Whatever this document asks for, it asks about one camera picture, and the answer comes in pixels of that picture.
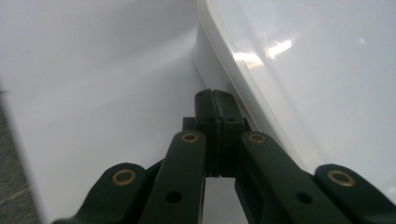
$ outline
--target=white object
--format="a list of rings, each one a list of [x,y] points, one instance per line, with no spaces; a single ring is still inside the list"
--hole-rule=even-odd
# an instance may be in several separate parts
[[[198,8],[206,86],[235,88],[254,126],[306,171],[344,165],[396,203],[396,2],[200,0]]]
[[[163,159],[205,89],[196,11],[195,0],[1,2],[2,103],[43,223],[73,216],[109,167]],[[228,182],[206,182],[205,223],[246,220]]]

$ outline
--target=screw hole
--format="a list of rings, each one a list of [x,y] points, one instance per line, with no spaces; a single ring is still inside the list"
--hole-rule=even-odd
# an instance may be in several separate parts
[[[298,201],[300,201],[300,203],[307,203],[307,204],[312,203],[311,196],[303,192],[297,193],[296,198],[298,199]]]
[[[327,176],[332,182],[344,187],[353,187],[356,184],[352,176],[339,170],[331,170]]]
[[[166,201],[169,203],[178,203],[181,201],[181,198],[181,193],[178,191],[173,191],[166,195]]]
[[[250,141],[254,142],[254,143],[263,143],[265,142],[265,137],[262,136],[259,133],[253,133],[251,134],[248,139],[250,139]]]
[[[192,143],[198,141],[198,135],[195,133],[185,133],[181,136],[181,140]]]
[[[125,186],[134,182],[136,179],[136,172],[130,169],[123,169],[117,171],[111,178],[114,185]]]

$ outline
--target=gray floor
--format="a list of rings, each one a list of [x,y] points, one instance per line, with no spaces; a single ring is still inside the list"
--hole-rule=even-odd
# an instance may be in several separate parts
[[[40,223],[1,105],[0,96],[0,224]]]

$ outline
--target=black plastic part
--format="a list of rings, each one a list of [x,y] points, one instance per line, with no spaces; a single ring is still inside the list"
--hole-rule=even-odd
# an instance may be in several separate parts
[[[235,177],[238,162],[236,142],[245,131],[245,120],[230,93],[213,91],[213,95],[221,123],[218,136],[220,141],[219,174],[222,177]]]
[[[248,223],[259,224],[262,220],[264,199],[245,169],[239,169],[235,178],[234,187]]]
[[[260,223],[351,223],[269,135],[244,133],[240,153],[264,199]]]
[[[201,223],[205,144],[205,136],[196,131],[175,135],[148,196],[140,224]]]
[[[195,130],[207,138],[206,176],[235,177],[235,143],[246,130],[245,120],[233,96],[225,91],[200,91],[195,95]],[[183,130],[192,127],[183,119]]]
[[[121,170],[134,171],[134,180],[123,186],[115,185],[113,175]],[[135,223],[141,212],[141,204],[137,202],[145,181],[145,170],[141,166],[130,163],[113,166],[91,188],[75,216],[57,220],[54,224]]]
[[[195,130],[206,136],[206,176],[219,176],[220,120],[211,90],[195,94]]]
[[[339,165],[322,165],[314,180],[356,223],[395,224],[396,207],[355,172]]]
[[[195,130],[195,118],[183,118],[182,131]]]

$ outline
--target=brass screw insert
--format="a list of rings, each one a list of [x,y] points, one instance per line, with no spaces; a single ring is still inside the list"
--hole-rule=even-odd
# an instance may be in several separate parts
[[[181,136],[181,140],[188,143],[193,143],[198,141],[198,135],[195,133],[185,133]]]
[[[350,188],[356,184],[356,181],[352,178],[352,176],[339,170],[331,170],[329,173],[327,173],[327,176],[332,182],[344,187]]]
[[[114,185],[125,186],[125,185],[129,185],[130,183],[134,182],[135,179],[136,179],[135,171],[130,170],[130,169],[123,169],[123,170],[117,171],[111,178],[111,181],[113,182]]]
[[[259,134],[259,133],[253,133],[253,134],[251,134],[251,135],[248,137],[248,139],[249,139],[250,141],[254,142],[254,143],[263,143],[263,142],[265,142],[265,137],[262,136],[262,135]]]

